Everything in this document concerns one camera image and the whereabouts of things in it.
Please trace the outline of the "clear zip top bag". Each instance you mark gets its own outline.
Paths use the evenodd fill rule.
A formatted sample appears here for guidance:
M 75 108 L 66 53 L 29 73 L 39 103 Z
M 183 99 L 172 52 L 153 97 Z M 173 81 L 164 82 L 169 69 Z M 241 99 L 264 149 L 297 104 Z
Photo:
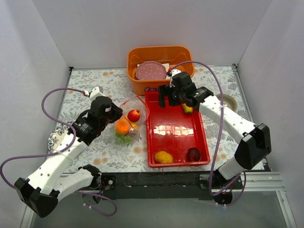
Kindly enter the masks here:
M 123 114 L 114 123 L 114 141 L 121 145 L 129 145 L 138 137 L 141 126 L 149 117 L 150 110 L 138 95 L 121 104 L 120 108 Z

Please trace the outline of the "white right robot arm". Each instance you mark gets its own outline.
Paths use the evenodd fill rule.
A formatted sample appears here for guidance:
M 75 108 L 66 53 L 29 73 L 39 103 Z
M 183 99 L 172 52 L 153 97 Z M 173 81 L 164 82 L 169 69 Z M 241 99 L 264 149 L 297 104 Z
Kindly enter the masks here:
M 224 106 L 209 89 L 197 88 L 188 73 L 178 73 L 171 78 L 170 84 L 159 86 L 158 104 L 161 108 L 166 106 L 166 97 L 170 106 L 186 104 L 209 117 L 238 144 L 233 157 L 216 170 L 215 184 L 219 188 L 227 188 L 232 178 L 242 171 L 251 170 L 271 152 L 267 125 L 256 125 L 239 116 Z

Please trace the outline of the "orange tangerine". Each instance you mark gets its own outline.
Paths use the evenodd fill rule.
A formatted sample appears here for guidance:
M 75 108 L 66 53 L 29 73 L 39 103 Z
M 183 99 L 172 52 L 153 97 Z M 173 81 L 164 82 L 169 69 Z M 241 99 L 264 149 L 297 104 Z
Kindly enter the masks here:
M 131 125 L 127 119 L 121 118 L 115 123 L 115 131 L 119 135 L 127 135 L 130 132 Z

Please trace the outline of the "yellow corn cob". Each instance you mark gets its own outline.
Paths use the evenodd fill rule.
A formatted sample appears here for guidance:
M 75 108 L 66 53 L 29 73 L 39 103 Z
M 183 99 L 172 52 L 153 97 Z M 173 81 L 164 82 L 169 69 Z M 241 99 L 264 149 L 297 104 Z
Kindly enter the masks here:
M 131 128 L 130 128 L 130 131 L 131 132 L 134 132 L 134 131 L 139 131 L 139 125 L 135 122 L 131 122 Z

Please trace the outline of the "green lettuce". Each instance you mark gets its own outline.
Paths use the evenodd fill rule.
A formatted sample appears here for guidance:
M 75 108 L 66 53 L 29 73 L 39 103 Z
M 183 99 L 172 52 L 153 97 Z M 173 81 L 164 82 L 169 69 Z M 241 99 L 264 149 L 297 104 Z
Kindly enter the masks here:
M 119 144 L 129 144 L 133 140 L 130 135 L 120 135 L 118 133 L 115 133 L 114 137 Z

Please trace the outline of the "red pomegranate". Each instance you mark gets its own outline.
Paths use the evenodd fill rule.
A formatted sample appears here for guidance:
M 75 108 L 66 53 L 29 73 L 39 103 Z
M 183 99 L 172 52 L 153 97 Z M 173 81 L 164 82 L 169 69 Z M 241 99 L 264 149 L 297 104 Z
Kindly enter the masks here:
M 137 110 L 137 109 L 130 110 L 128 115 L 127 115 L 127 118 L 130 122 L 139 121 L 140 118 L 141 118 L 140 110 Z

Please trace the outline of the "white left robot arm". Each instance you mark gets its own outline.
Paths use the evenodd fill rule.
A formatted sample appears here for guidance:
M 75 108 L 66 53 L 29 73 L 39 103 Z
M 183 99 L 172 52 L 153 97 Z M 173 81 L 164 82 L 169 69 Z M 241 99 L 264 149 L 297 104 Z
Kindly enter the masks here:
M 83 111 L 58 146 L 59 153 L 50 158 L 27 178 L 14 183 L 20 199 L 38 216 L 48 216 L 64 197 L 88 187 L 96 190 L 101 185 L 101 172 L 92 165 L 85 165 L 67 177 L 62 173 L 91 142 L 100 136 L 108 124 L 123 115 L 109 97 L 99 96 L 91 102 L 90 109 Z

